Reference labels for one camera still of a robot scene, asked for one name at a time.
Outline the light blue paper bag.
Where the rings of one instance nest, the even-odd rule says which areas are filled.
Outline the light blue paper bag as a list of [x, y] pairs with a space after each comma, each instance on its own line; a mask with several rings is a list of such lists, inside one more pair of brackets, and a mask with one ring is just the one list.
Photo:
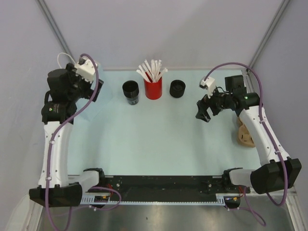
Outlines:
[[[59, 62], [59, 56], [60, 55], [66, 55], [69, 57], [70, 61], [73, 61], [73, 64], [76, 64], [77, 61], [75, 61], [71, 55], [61, 52], [57, 56], [57, 63], [59, 67], [61, 67], [60, 62]], [[103, 71], [103, 67], [100, 63], [96, 62], [96, 65], [98, 67], [98, 73], [99, 73], [99, 79], [102, 80], [103, 86], [98, 94], [96, 102], [90, 103], [90, 105], [82, 112], [79, 114], [80, 117], [84, 118], [87, 121], [91, 121], [94, 119], [95, 116], [98, 115], [98, 113], [111, 101], [113, 94], [112, 94], [112, 89], [110, 86], [110, 81], [107, 80], [107, 76]], [[76, 103], [77, 105], [77, 111], [79, 111], [86, 103], [88, 100], [86, 99], [79, 99]]]

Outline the black lid stack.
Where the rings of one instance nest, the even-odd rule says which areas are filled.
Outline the black lid stack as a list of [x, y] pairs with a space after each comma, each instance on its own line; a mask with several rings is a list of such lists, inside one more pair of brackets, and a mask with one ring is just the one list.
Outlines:
[[169, 94], [174, 98], [180, 98], [184, 95], [186, 85], [182, 80], [173, 80], [170, 83]]

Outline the brown cardboard cup carrier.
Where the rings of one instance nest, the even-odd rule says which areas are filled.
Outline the brown cardboard cup carrier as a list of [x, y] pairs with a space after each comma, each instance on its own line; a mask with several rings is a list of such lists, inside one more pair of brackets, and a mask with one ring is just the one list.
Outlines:
[[237, 132], [237, 141], [241, 146], [249, 147], [249, 148], [255, 148], [255, 143], [245, 126], [245, 124], [241, 121], [239, 117], [237, 117], [237, 125], [238, 132]]

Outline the black coffee cup stack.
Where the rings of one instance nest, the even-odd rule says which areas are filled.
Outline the black coffee cup stack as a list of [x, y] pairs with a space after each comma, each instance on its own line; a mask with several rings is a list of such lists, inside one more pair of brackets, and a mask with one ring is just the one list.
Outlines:
[[139, 102], [139, 85], [136, 81], [126, 81], [122, 85], [122, 90], [130, 105], [136, 105]]

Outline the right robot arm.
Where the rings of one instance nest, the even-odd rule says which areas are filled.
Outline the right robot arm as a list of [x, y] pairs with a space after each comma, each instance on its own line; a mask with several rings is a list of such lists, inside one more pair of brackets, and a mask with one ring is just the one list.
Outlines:
[[293, 187], [302, 165], [299, 159], [292, 159], [282, 147], [267, 121], [265, 110], [259, 106], [257, 93], [248, 93], [242, 75], [225, 78], [225, 92], [219, 92], [215, 79], [204, 77], [200, 88], [207, 94], [197, 102], [196, 118], [209, 122], [207, 112], [214, 116], [224, 109], [233, 110], [246, 126], [257, 149], [260, 167], [256, 170], [233, 168], [225, 171], [228, 175], [222, 181], [222, 188], [233, 193], [241, 186], [252, 187], [258, 194], [270, 193]]

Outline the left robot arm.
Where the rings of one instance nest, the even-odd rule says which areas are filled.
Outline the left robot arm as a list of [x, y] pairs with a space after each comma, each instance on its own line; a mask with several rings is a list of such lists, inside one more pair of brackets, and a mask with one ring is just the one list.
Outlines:
[[73, 207], [82, 195], [92, 188], [102, 192], [106, 188], [103, 170], [90, 168], [70, 183], [67, 173], [68, 145], [74, 117], [84, 108], [77, 109], [77, 101], [96, 101], [103, 81], [95, 67], [56, 69], [48, 73], [49, 91], [41, 110], [45, 132], [44, 160], [38, 186], [29, 190], [32, 201], [44, 207]]

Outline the red straw holder cup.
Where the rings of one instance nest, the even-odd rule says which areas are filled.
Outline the red straw holder cup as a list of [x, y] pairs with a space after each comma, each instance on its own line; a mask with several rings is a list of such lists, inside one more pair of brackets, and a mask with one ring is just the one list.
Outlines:
[[152, 83], [144, 81], [145, 95], [150, 100], [157, 100], [162, 96], [162, 77], [158, 82]]

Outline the white wrapped straws bundle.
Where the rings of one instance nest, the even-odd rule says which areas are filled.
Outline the white wrapped straws bundle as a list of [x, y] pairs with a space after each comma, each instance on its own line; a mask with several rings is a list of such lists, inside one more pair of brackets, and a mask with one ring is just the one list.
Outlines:
[[165, 73], [168, 72], [168, 69], [162, 68], [161, 60], [152, 59], [150, 63], [147, 60], [144, 60], [144, 62], [139, 65], [136, 72], [141, 75], [146, 82], [156, 83]]

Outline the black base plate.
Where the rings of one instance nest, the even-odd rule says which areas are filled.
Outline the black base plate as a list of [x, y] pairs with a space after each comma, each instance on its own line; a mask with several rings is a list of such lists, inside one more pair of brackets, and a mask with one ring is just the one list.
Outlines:
[[224, 176], [109, 176], [98, 186], [118, 191], [124, 199], [158, 199], [192, 201], [211, 195], [230, 193], [238, 195], [244, 186], [231, 184]]

